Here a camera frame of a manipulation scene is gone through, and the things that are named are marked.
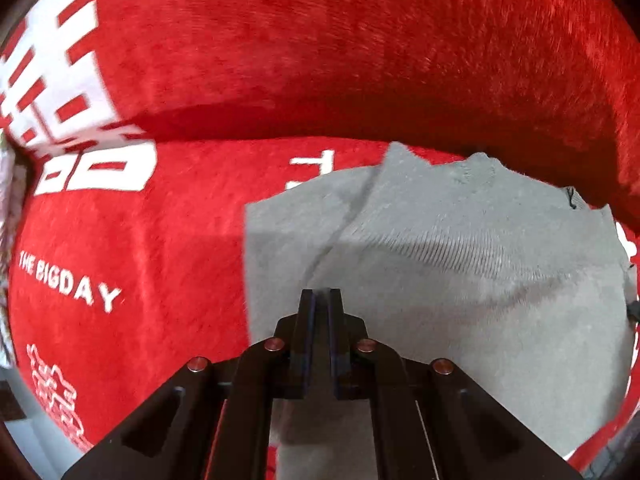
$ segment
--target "red blanket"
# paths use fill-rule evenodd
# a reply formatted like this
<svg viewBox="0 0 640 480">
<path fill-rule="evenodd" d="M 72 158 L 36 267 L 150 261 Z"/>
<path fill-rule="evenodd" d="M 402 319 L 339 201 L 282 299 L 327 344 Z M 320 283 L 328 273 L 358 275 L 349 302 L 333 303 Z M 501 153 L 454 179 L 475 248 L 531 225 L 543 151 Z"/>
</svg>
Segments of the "red blanket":
<svg viewBox="0 0 640 480">
<path fill-rule="evenodd" d="M 20 370 L 86 449 L 189 357 L 240 353 L 244 204 L 383 141 L 486 151 L 640 230 L 639 54 L 610 0 L 39 0 L 0 58 L 39 170 Z"/>
</svg>

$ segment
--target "red bedding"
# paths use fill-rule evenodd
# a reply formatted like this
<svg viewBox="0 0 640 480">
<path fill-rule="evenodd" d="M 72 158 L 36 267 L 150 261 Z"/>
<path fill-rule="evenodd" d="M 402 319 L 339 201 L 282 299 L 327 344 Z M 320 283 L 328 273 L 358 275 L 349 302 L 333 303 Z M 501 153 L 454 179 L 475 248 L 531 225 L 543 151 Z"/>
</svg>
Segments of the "red bedding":
<svg viewBox="0 0 640 480">
<path fill-rule="evenodd" d="M 639 54 L 610 0 L 40 0 L 0 58 L 0 128 L 39 170 L 23 376 L 86 449 L 189 357 L 238 354 L 244 204 L 389 140 L 486 151 L 640 230 Z"/>
</svg>

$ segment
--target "red fabric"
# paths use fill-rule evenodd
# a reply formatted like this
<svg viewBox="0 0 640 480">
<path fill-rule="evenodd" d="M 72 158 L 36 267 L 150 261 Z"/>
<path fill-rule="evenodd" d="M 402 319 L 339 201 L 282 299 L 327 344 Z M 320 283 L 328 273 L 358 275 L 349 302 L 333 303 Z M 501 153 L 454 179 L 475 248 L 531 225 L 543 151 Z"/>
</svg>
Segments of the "red fabric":
<svg viewBox="0 0 640 480">
<path fill-rule="evenodd" d="M 377 163 L 387 140 L 483 150 L 640 230 L 640 48 L 610 0 L 75 0 L 59 25 L 89 2 L 98 26 L 66 56 L 95 53 L 109 127 L 135 124 L 158 163 L 139 192 L 30 198 L 10 307 L 25 378 L 36 344 L 77 390 L 90 442 L 189 357 L 246 347 L 243 207 L 318 174 L 293 157 L 334 150 L 340 169 Z M 86 106 L 69 103 L 64 117 Z M 21 251 L 88 276 L 94 304 L 36 281 Z M 99 283 L 121 289 L 110 313 Z"/>
</svg>

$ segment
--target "ribbed fabric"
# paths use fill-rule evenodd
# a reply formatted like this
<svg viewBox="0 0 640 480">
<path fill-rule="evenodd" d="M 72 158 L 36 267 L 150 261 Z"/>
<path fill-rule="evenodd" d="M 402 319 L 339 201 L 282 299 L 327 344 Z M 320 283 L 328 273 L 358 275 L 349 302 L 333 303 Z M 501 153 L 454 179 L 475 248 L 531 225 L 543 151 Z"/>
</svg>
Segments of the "ribbed fabric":
<svg viewBox="0 0 640 480">
<path fill-rule="evenodd" d="M 373 338 L 452 359 L 562 456 L 619 409 L 633 273 L 609 208 L 571 188 L 484 154 L 430 166 L 393 144 L 377 168 L 248 206 L 245 236 L 254 341 L 302 288 L 336 287 Z M 366 410 L 331 392 L 289 408 L 276 410 L 279 479 L 376 477 Z"/>
</svg>

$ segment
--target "bolt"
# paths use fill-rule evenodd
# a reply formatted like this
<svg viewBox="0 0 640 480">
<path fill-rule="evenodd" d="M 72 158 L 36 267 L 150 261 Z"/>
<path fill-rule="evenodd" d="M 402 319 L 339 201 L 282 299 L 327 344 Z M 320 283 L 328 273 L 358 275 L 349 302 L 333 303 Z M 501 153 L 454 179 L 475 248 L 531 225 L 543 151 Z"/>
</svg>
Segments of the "bolt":
<svg viewBox="0 0 640 480">
<path fill-rule="evenodd" d="M 448 359 L 436 359 L 431 366 L 436 370 L 436 373 L 440 375 L 449 375 L 453 373 L 454 365 Z"/>
<path fill-rule="evenodd" d="M 264 347 L 269 352 L 277 352 L 284 348 L 284 341 L 279 337 L 270 337 L 267 341 L 264 342 Z"/>
<path fill-rule="evenodd" d="M 209 366 L 209 360 L 206 357 L 193 357 L 187 363 L 187 368 L 194 373 L 203 371 Z"/>
<path fill-rule="evenodd" d="M 356 343 L 356 348 L 358 352 L 362 352 L 363 354 L 369 354 L 376 349 L 377 341 L 373 341 L 373 339 L 361 339 Z"/>
</svg>

